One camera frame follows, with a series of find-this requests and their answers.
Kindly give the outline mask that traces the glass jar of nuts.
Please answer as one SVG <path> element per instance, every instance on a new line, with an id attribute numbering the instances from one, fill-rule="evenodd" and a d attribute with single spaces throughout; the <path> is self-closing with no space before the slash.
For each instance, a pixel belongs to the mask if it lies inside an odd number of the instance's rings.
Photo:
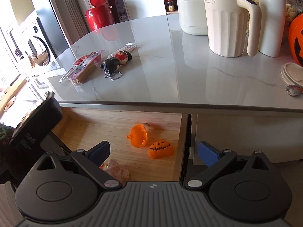
<path id="1" fill-rule="evenodd" d="M 259 5 L 259 0 L 252 0 L 252 1 L 254 1 Z M 288 39 L 290 24 L 300 12 L 302 12 L 302 0 L 286 0 L 286 16 L 285 16 L 282 42 L 285 42 Z M 248 36 L 248 34 L 249 34 L 249 19 L 248 19 L 247 30 L 246 30 L 246 35 Z"/>

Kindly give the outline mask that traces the cream mug lid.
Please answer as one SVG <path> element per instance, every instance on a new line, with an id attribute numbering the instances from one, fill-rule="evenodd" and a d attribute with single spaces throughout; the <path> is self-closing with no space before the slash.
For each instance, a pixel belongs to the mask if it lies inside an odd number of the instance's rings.
<path id="1" fill-rule="evenodd" d="M 296 85 L 302 88 L 302 66 L 296 63 L 285 63 L 280 68 L 282 79 L 288 85 Z"/>

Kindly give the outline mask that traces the red trash bin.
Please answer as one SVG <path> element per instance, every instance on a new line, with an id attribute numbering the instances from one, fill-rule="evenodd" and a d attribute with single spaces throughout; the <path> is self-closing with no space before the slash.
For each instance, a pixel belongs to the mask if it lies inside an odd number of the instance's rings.
<path id="1" fill-rule="evenodd" d="M 93 8 L 85 13 L 86 21 L 93 31 L 98 31 L 102 27 L 115 23 L 111 7 L 106 0 L 89 0 Z"/>

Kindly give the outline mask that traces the orange pumpkin bucket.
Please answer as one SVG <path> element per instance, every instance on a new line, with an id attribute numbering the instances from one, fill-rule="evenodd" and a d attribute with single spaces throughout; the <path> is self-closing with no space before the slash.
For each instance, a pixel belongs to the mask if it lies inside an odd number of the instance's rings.
<path id="1" fill-rule="evenodd" d="M 292 56 L 295 62 L 303 66 L 302 47 L 303 47 L 303 14 L 300 12 L 290 23 L 288 41 Z"/>

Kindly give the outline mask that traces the biscuit stick snack pack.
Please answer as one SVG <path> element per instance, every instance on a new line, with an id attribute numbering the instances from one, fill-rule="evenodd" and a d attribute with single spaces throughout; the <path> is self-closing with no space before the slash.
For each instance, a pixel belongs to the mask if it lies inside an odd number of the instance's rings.
<path id="1" fill-rule="evenodd" d="M 73 85 L 83 84 L 87 77 L 100 66 L 103 52 L 104 50 L 94 51 L 77 59 L 61 77 L 59 83 L 68 80 Z"/>

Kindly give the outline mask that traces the wooden drawer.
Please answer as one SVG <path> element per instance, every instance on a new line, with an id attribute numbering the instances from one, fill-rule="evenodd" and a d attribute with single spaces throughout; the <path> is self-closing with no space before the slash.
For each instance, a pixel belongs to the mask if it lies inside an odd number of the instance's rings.
<path id="1" fill-rule="evenodd" d="M 131 181 L 178 181 L 181 176 L 187 118 L 186 114 L 63 108 L 63 118 L 53 133 L 71 150 L 85 149 L 107 140 L 110 157 L 130 171 Z M 127 136 L 133 126 L 147 129 L 147 145 L 135 148 Z M 158 139 L 174 147 L 174 155 L 150 159 L 148 148 Z"/>

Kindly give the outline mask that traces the white washing machine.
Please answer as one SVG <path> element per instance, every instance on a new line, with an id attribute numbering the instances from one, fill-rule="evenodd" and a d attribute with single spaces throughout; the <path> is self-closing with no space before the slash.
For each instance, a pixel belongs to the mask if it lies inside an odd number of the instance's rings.
<path id="1" fill-rule="evenodd" d="M 1 20 L 1 32 L 13 56 L 13 63 L 22 74 L 42 75 L 61 68 L 37 21 L 36 11 L 18 24 L 14 16 Z"/>

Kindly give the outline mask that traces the metal spoon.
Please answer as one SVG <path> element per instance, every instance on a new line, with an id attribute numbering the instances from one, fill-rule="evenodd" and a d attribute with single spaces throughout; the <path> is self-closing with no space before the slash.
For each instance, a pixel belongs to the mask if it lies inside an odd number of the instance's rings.
<path id="1" fill-rule="evenodd" d="M 296 85 L 288 85 L 286 87 L 286 92 L 288 93 L 288 95 L 290 96 L 299 96 L 300 94 L 303 93 L 303 89 L 296 86 Z"/>

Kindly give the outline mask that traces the black red figurine keychain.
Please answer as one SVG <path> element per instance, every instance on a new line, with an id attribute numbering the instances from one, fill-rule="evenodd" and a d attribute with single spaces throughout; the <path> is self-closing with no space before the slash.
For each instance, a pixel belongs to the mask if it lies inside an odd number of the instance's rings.
<path id="1" fill-rule="evenodd" d="M 132 54 L 127 51 L 119 51 L 114 56 L 107 58 L 101 64 L 101 69 L 104 71 L 104 77 L 110 80 L 117 80 L 122 76 L 119 68 L 132 60 Z"/>

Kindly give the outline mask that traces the white round tissue container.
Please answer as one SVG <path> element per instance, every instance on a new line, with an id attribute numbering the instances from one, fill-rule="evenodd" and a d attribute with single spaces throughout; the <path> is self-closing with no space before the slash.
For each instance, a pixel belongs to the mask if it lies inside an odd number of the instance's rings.
<path id="1" fill-rule="evenodd" d="M 190 35 L 208 35 L 204 0 L 177 0 L 179 24 Z"/>

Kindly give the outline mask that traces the orange pumpkin shell hollow half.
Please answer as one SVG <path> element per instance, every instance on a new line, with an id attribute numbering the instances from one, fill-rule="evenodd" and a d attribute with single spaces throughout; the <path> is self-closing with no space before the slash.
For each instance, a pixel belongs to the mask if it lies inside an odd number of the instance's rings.
<path id="1" fill-rule="evenodd" d="M 129 139 L 131 145 L 135 148 L 145 147 L 148 141 L 147 130 L 143 124 L 136 124 L 131 128 L 126 138 Z"/>

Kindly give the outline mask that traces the small brown jar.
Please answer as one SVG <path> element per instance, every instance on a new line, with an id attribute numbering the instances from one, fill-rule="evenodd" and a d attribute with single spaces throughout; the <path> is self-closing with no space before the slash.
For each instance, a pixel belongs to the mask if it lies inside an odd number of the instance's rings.
<path id="1" fill-rule="evenodd" d="M 166 0 L 166 8 L 168 12 L 175 11 L 175 3 L 174 0 Z"/>

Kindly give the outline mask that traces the cream ribbed mug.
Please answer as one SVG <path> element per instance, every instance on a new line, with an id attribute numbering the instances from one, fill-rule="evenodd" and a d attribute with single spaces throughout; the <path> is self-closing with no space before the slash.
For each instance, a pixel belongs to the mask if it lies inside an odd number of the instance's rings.
<path id="1" fill-rule="evenodd" d="M 261 9 L 252 0 L 204 0 L 209 48 L 226 58 L 258 52 Z"/>

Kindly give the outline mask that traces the pink white striped stick packet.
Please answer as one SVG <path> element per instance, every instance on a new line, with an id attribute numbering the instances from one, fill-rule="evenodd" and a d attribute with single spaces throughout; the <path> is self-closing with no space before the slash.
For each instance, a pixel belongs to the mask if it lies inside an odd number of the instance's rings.
<path id="1" fill-rule="evenodd" d="M 117 54 L 120 51 L 126 51 L 126 52 L 131 52 L 133 51 L 133 49 L 135 49 L 136 47 L 138 47 L 138 43 L 127 43 L 125 46 L 119 48 L 118 50 L 112 52 L 110 54 L 110 56 L 114 56 L 115 54 Z"/>

